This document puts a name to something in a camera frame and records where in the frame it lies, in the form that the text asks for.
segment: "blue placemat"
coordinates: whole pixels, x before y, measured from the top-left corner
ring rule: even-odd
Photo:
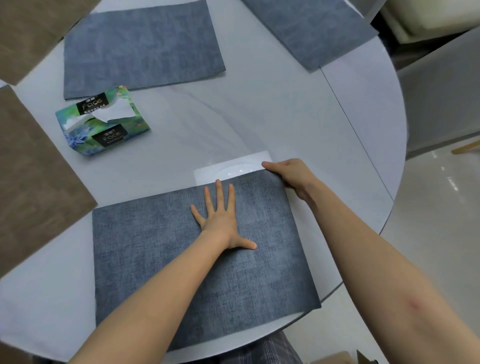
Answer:
[[[344,0],[243,0],[309,70],[325,66],[378,32]]]
[[[320,308],[285,188],[266,170],[233,183],[242,236],[255,251],[225,251],[193,298],[169,350]],[[208,185],[216,206],[215,185]],[[206,216],[203,186],[93,211],[96,322],[100,324],[199,235],[190,204]]]
[[[205,0],[91,14],[65,36],[64,58],[65,99],[225,71]]]

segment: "tissue pack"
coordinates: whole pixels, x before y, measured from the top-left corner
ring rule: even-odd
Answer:
[[[125,86],[70,105],[55,115],[70,148],[84,156],[150,130]]]

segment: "textured placemat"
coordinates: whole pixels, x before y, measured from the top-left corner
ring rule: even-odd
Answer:
[[[0,277],[96,206],[10,86],[0,88]]]
[[[169,350],[320,307],[285,188],[260,170],[223,182],[236,189],[239,233],[255,251],[221,255],[193,298]],[[208,184],[216,206],[215,185]],[[100,324],[200,234],[190,204],[206,216],[203,186],[93,211],[96,321]]]
[[[323,67],[378,32],[344,0],[243,0],[309,70]]]
[[[0,4],[0,79],[16,85],[100,0],[15,0]]]
[[[64,97],[194,81],[225,71],[206,0],[102,12],[65,37]]]

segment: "marble tabletop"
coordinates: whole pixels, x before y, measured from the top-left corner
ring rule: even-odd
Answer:
[[[185,0],[103,0],[95,11]],[[196,185],[193,171],[268,151],[302,158],[374,230],[383,228],[405,162],[398,79],[378,39],[306,71],[239,0],[207,0],[227,71],[147,90],[132,99],[152,130],[86,158],[70,149],[55,111],[63,94],[63,42],[14,90],[99,206]],[[322,300],[341,284],[306,205],[289,199]],[[288,317],[168,353],[181,363],[222,353],[291,323]],[[91,213],[0,280],[0,340],[67,361],[95,329]]]

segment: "person's left hand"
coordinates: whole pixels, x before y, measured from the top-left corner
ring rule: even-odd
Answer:
[[[257,244],[253,241],[242,238],[237,227],[235,217],[235,189],[233,184],[228,185],[228,204],[225,210],[225,198],[223,197],[222,182],[215,181],[216,188],[216,211],[213,207],[212,197],[208,187],[204,188],[205,205],[208,218],[204,218],[194,205],[191,205],[192,214],[202,228],[202,231],[210,232],[220,237],[227,243],[227,249],[245,248],[256,249]]]

